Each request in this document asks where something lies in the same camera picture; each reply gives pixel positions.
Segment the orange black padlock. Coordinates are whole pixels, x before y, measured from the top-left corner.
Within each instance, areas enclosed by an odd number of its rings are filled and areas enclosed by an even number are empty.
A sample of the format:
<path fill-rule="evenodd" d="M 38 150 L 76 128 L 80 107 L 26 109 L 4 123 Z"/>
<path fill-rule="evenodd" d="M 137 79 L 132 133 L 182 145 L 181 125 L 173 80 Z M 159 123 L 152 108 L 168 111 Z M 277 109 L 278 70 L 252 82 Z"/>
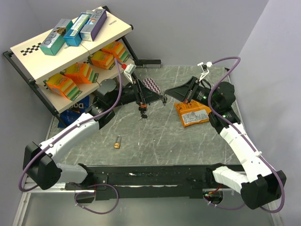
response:
<path fill-rule="evenodd" d="M 140 113 L 143 114 L 144 112 L 147 111 L 147 105 L 140 105 L 138 109 Z"/>

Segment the black head key pair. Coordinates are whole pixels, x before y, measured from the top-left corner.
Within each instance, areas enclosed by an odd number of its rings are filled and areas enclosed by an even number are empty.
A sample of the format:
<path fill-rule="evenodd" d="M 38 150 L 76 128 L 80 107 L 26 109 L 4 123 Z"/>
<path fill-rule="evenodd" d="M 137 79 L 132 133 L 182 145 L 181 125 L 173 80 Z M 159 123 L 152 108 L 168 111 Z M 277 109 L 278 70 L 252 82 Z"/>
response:
<path fill-rule="evenodd" d="M 142 120 L 147 121 L 147 119 L 148 119 L 148 115 L 142 113 L 142 114 L 141 114 L 141 117 L 140 117 L 140 119 L 139 119 L 138 121 L 142 121 Z"/>

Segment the brass padlock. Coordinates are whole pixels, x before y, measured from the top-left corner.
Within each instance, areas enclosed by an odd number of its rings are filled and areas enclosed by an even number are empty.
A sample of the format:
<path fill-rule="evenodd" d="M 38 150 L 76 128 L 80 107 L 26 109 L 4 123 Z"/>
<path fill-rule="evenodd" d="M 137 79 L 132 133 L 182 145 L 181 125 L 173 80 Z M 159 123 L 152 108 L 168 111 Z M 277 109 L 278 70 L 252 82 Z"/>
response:
<path fill-rule="evenodd" d="M 122 136 L 118 135 L 116 137 L 116 141 L 115 141 L 115 144 L 114 144 L 115 149 L 120 149 L 121 141 L 122 141 Z"/>

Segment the robot figure keychain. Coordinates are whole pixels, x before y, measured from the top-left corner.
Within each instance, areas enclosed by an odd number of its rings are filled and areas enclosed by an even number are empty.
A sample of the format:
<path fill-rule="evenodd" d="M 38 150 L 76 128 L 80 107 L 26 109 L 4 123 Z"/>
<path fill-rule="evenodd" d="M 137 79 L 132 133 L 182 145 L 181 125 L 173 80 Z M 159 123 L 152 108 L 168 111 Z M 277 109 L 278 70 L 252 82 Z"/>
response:
<path fill-rule="evenodd" d="M 167 95 L 166 95 L 166 94 L 164 94 L 164 95 L 162 96 L 161 101 L 162 101 L 162 103 L 163 103 L 164 106 L 167 104 Z"/>

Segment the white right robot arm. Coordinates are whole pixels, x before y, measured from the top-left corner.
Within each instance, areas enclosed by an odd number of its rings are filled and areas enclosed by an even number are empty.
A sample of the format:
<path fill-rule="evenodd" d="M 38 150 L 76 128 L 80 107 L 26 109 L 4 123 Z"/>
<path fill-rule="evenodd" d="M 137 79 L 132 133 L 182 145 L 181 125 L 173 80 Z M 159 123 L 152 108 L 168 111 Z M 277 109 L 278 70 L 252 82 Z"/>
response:
<path fill-rule="evenodd" d="M 286 175 L 281 170 L 275 171 L 248 137 L 232 109 L 236 100 L 234 86 L 225 81 L 214 87 L 206 87 L 206 83 L 192 77 L 187 83 L 165 91 L 165 94 L 182 103 L 194 100 L 210 107 L 211 126 L 228 143 L 245 171 L 245 174 L 240 174 L 217 163 L 207 168 L 206 184 L 213 188 L 220 184 L 233 189 L 252 210 L 263 209 L 266 204 L 280 200 L 277 209 L 268 211 L 280 212 L 285 203 Z"/>

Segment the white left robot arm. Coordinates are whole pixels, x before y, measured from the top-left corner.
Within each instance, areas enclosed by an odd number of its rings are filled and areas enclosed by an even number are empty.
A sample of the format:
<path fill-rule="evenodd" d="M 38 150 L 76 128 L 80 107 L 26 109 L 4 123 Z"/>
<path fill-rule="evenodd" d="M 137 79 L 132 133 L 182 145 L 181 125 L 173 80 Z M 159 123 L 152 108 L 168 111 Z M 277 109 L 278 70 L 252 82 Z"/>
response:
<path fill-rule="evenodd" d="M 23 169 L 42 190 L 56 183 L 76 183 L 82 189 L 92 186 L 94 176 L 87 166 L 61 164 L 60 160 L 78 142 L 103 128 L 115 116 L 114 107 L 135 102 L 141 117 L 146 118 L 146 105 L 159 100 L 166 103 L 154 81 L 147 84 L 139 79 L 126 86 L 113 79 L 103 80 L 94 96 L 92 105 L 74 123 L 39 145 L 31 142 L 26 146 Z"/>

